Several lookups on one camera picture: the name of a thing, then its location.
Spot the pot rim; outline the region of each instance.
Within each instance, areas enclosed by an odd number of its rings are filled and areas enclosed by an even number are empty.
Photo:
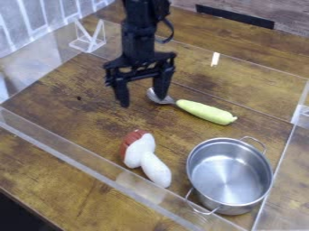
[[[264,195],[256,199],[254,201],[251,202],[247,202],[247,203],[243,203],[243,204],[230,204],[230,203],[225,203],[222,201],[218,201],[215,199],[211,199],[207,195],[205,195],[195,187],[194,187],[194,184],[191,182],[191,175],[190,175],[190,171],[189,171],[189,163],[190,163],[190,159],[193,157],[193,153],[195,152],[195,150],[206,143],[214,143],[214,142],[227,142],[227,141],[233,141],[234,143],[238,143],[239,145],[245,146],[245,147],[249,147],[250,149],[253,149],[262,157],[262,159],[265,160],[266,162],[266,167],[269,169],[269,173],[272,175],[270,177],[270,183],[269,183],[269,187],[266,189],[266,192],[264,193]],[[246,206],[251,206],[254,204],[257,204],[268,195],[269,191],[272,190],[273,188],[273,183],[274,183],[274,173],[273,173],[273,170],[272,170],[272,165],[269,163],[269,160],[266,158],[266,156],[257,150],[256,147],[253,147],[253,145],[250,145],[249,143],[238,140],[238,139],[233,139],[233,138],[227,138],[227,137],[218,137],[218,138],[213,138],[213,139],[209,139],[209,140],[205,140],[203,142],[198,143],[198,145],[194,146],[191,152],[190,152],[190,155],[189,155],[189,158],[187,158],[187,161],[186,161],[186,172],[187,172],[187,177],[189,177],[189,180],[190,180],[190,184],[191,186],[194,187],[194,189],[198,191],[198,193],[206,197],[209,200],[211,200],[213,202],[215,202],[217,204],[219,204],[219,206],[229,206],[229,207],[234,207],[234,208],[239,208],[239,207],[246,207]]]

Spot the pot handle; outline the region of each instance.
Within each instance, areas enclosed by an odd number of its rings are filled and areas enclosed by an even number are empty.
[[[258,142],[262,145],[262,147],[264,147],[264,155],[266,154],[266,146],[265,146],[265,144],[260,140],[257,140],[251,136],[243,136],[239,140],[242,141],[243,139],[250,139],[250,140],[254,140],[256,142]]]
[[[186,197],[185,197],[186,203],[189,204],[189,206],[191,207],[191,209],[194,210],[194,212],[197,212],[197,213],[199,213],[199,214],[203,214],[203,215],[211,215],[213,213],[217,212],[217,210],[219,209],[219,206],[218,206],[213,211],[210,211],[209,213],[199,211],[199,210],[193,206],[191,202],[189,201],[189,196],[190,196],[193,190],[194,190],[194,188],[190,189],[190,191],[189,191],[189,193],[187,193],[187,195],[186,195]]]

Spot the metal pot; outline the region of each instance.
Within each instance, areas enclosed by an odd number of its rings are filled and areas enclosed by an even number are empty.
[[[258,142],[260,152],[243,139]],[[254,138],[217,138],[199,143],[187,159],[187,175],[209,213],[239,215],[249,212],[265,198],[273,184],[273,171],[265,157],[266,147]]]

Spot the spoon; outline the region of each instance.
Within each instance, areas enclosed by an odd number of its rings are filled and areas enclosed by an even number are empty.
[[[170,96],[166,96],[165,99],[159,99],[154,89],[148,88],[147,89],[147,97],[150,98],[151,101],[154,101],[157,104],[161,105],[175,105],[178,106],[182,110],[189,112],[190,114],[198,116],[199,118],[219,124],[219,125],[227,125],[233,123],[238,118],[237,116],[233,116],[233,114],[225,110],[221,110],[213,106],[207,106],[205,104],[193,102],[186,99],[174,99]]]

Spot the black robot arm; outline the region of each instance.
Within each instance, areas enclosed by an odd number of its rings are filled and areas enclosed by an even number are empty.
[[[123,0],[126,19],[122,22],[122,55],[104,64],[106,85],[115,91],[116,100],[123,107],[130,106],[127,83],[144,78],[154,80],[154,92],[163,99],[175,71],[174,52],[155,51],[157,25],[162,21],[171,30],[166,43],[171,40],[174,29],[166,19],[170,2],[167,0]]]

